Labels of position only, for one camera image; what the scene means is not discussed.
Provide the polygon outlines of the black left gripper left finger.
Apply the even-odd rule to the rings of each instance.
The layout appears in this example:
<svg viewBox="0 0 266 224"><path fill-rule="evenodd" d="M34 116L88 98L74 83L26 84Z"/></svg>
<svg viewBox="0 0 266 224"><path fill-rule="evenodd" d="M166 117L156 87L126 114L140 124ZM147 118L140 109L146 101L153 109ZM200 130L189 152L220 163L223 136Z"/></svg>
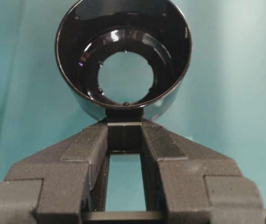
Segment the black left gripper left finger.
<svg viewBox="0 0 266 224"><path fill-rule="evenodd" d="M14 163L0 182L0 224L79 224L102 211L107 148L101 121Z"/></svg>

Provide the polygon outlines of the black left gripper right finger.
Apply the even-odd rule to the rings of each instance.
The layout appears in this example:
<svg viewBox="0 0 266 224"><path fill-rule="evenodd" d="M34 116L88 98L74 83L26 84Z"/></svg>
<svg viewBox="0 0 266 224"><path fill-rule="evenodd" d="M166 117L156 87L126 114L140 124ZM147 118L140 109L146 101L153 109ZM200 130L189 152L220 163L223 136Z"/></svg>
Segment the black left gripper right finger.
<svg viewBox="0 0 266 224"><path fill-rule="evenodd" d="M256 184L232 158L149 120L140 131L146 208L167 224L265 222Z"/></svg>

